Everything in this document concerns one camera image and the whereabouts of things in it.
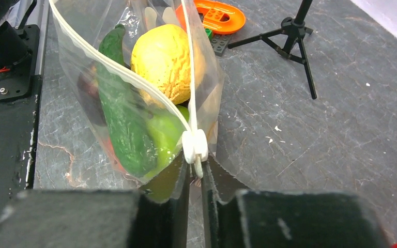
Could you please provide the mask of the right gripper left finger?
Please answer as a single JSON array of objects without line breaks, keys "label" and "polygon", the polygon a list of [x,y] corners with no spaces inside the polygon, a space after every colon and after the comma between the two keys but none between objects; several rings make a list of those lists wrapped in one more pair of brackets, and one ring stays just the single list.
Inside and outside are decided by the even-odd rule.
[{"label": "right gripper left finger", "polygon": [[0,247],[185,247],[183,154],[134,190],[25,190],[0,215]]}]

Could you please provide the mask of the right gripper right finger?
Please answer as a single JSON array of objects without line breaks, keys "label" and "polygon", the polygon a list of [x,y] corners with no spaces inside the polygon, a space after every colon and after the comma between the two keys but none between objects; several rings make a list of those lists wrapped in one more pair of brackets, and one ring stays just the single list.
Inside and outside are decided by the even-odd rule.
[{"label": "right gripper right finger", "polygon": [[357,194],[253,190],[214,157],[202,163],[207,247],[389,247],[375,211]]}]

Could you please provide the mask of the green apple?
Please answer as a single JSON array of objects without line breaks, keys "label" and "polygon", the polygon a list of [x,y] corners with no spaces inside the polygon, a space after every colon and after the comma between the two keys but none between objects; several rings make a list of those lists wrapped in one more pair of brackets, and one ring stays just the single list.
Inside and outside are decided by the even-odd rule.
[{"label": "green apple", "polygon": [[154,109],[153,116],[147,121],[147,130],[157,150],[157,166],[144,178],[151,179],[165,169],[176,157],[177,144],[185,127],[177,115],[167,109]]}]

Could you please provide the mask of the green chili pepper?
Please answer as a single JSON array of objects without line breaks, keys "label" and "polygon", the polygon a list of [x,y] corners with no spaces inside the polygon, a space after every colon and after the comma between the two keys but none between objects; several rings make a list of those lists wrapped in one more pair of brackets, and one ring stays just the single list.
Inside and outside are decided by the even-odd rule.
[{"label": "green chili pepper", "polygon": [[96,73],[113,151],[126,172],[142,178],[157,166],[157,151],[144,119],[144,102],[133,85],[109,72],[103,63],[97,63]]}]

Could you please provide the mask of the clear dotted zip bag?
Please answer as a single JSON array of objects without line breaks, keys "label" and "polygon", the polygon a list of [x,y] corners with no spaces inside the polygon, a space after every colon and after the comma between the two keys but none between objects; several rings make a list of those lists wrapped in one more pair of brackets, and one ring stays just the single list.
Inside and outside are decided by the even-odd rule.
[{"label": "clear dotted zip bag", "polygon": [[187,162],[197,168],[216,153],[218,115],[224,74],[214,54],[205,28],[186,31],[190,60],[194,62],[193,44],[197,43],[207,62],[203,81],[195,85],[191,68],[191,97],[175,105],[159,89],[131,70],[130,59],[137,39],[147,31],[164,25],[180,26],[174,10],[187,1],[50,1],[53,21],[59,42],[60,63],[68,76],[79,103],[84,107],[91,129],[106,151],[113,166],[141,182],[120,165],[110,142],[102,110],[97,81],[97,63],[106,65],[133,85],[147,111],[145,121],[152,118],[154,109],[167,109],[183,123],[185,130],[177,147],[183,150]]}]

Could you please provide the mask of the yellow lemon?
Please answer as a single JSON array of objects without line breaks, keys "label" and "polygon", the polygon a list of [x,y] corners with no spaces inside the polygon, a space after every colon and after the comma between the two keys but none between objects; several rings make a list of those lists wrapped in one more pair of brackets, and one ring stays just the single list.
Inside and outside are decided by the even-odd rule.
[{"label": "yellow lemon", "polygon": [[190,60],[188,34],[175,24],[164,24],[141,35],[131,53],[131,70],[159,89],[173,104],[191,97],[191,68],[195,85],[203,81],[207,67],[205,56],[193,44],[194,62]]}]

